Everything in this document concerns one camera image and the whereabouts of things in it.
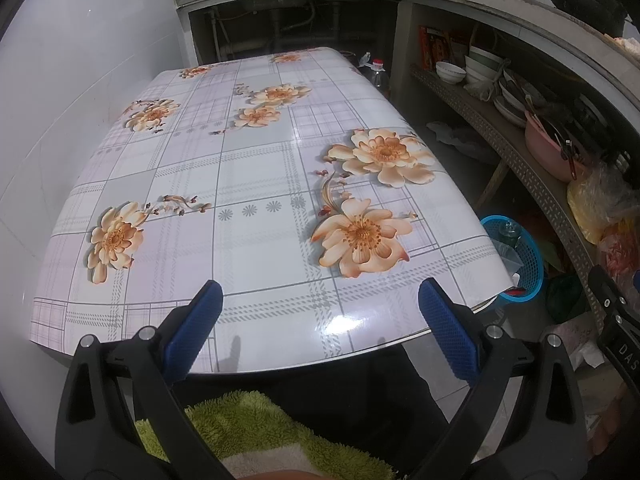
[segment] perforated metal shelf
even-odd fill
[[[526,147],[524,132],[502,117],[496,108],[469,95],[462,85],[443,83],[435,72],[412,64],[412,77],[423,83],[474,127],[524,184],[553,226],[580,277],[587,300],[602,330],[604,311],[587,285],[596,248],[585,240],[566,201],[566,184],[549,174]]]

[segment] tiled wall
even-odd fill
[[[26,0],[0,41],[0,390],[52,462],[66,366],[29,341],[38,266],[86,158],[159,72],[172,0]]]

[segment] blue plastic basket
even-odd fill
[[[483,218],[480,223],[484,226],[486,233],[494,240],[497,240],[500,225],[509,220],[511,219],[506,216],[491,215]],[[518,286],[526,288],[527,292],[522,296],[510,296],[503,292],[500,296],[513,303],[522,303],[532,300],[540,292],[542,280],[545,277],[545,268],[542,265],[542,256],[540,256],[538,246],[525,228],[522,228],[516,252],[522,260],[522,267],[518,271],[520,275]]]

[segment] yellow-green towel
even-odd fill
[[[393,480],[392,468],[353,447],[334,444],[292,420],[260,392],[231,392],[184,410],[219,460],[299,445],[308,462],[335,480]],[[148,453],[167,460],[147,420],[136,423]]]

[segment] peach flower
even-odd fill
[[[289,54],[280,54],[279,56],[275,56],[272,61],[274,63],[286,63],[289,61],[300,61],[300,54],[296,54],[295,52],[290,52]]]
[[[411,224],[393,218],[389,209],[367,212],[370,204],[369,198],[345,200],[344,214],[329,216],[316,228],[311,241],[324,238],[321,266],[330,267],[340,260],[342,275],[357,278],[361,272],[382,272],[391,269],[398,260],[409,261],[396,235],[409,234],[413,230]]]
[[[271,121],[280,118],[280,112],[273,106],[258,106],[257,108],[245,108],[240,113],[240,119],[236,126],[267,126]]]
[[[183,79],[192,78],[195,75],[206,74],[211,70],[210,66],[197,66],[195,68],[185,68],[180,72],[180,77]]]
[[[131,255],[143,241],[140,225],[148,214],[139,210],[138,202],[129,202],[119,211],[109,209],[100,221],[100,226],[91,233],[94,244],[87,267],[94,270],[92,282],[104,283],[107,268],[129,269],[133,263]]]
[[[427,169],[434,162],[431,152],[415,137],[400,138],[395,132],[378,129],[354,130],[350,148],[334,144],[327,155],[344,160],[342,168],[354,174],[377,173],[382,184],[402,187],[408,179],[416,184],[431,182],[435,175]]]
[[[309,92],[311,92],[311,88],[307,88],[306,86],[299,86],[297,88],[290,84],[270,86],[262,92],[255,93],[254,98],[251,100],[251,104],[268,104],[271,106],[279,106],[282,104],[289,105],[296,102],[297,98],[303,97]]]
[[[125,123],[125,128],[131,128],[134,132],[153,130],[162,125],[162,119],[174,113],[180,105],[172,99],[161,99],[153,102],[141,112],[133,114]]]

